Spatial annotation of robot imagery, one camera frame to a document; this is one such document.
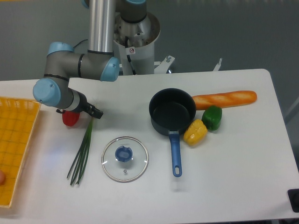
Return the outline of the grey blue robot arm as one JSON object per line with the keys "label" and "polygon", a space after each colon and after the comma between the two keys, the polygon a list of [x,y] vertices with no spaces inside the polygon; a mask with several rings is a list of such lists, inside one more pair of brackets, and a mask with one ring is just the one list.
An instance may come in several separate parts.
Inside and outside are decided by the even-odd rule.
{"label": "grey blue robot arm", "polygon": [[49,46],[45,72],[33,87],[36,101],[71,112],[86,112],[100,119],[103,112],[87,102],[84,94],[69,88],[71,77],[114,82],[120,62],[114,57],[115,13],[125,22],[136,24],[147,15],[144,0],[84,0],[90,10],[90,29],[86,54],[77,54],[63,42]]}

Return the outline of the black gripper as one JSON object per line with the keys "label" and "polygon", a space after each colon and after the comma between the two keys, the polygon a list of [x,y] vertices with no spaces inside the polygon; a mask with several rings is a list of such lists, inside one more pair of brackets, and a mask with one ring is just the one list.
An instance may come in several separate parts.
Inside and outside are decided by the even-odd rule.
{"label": "black gripper", "polygon": [[60,114],[66,111],[76,113],[86,112],[90,116],[97,119],[101,119],[104,114],[103,111],[95,108],[92,104],[88,103],[85,95],[80,92],[73,92],[73,100],[69,107],[65,109],[56,109],[56,112]]}

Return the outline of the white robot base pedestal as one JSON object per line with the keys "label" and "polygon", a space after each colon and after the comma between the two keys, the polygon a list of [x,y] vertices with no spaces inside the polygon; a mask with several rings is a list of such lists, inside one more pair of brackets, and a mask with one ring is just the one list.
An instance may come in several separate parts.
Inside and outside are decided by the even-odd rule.
{"label": "white robot base pedestal", "polygon": [[139,23],[128,23],[116,16],[114,52],[124,76],[154,73],[155,41],[159,35],[160,23],[151,13]]}

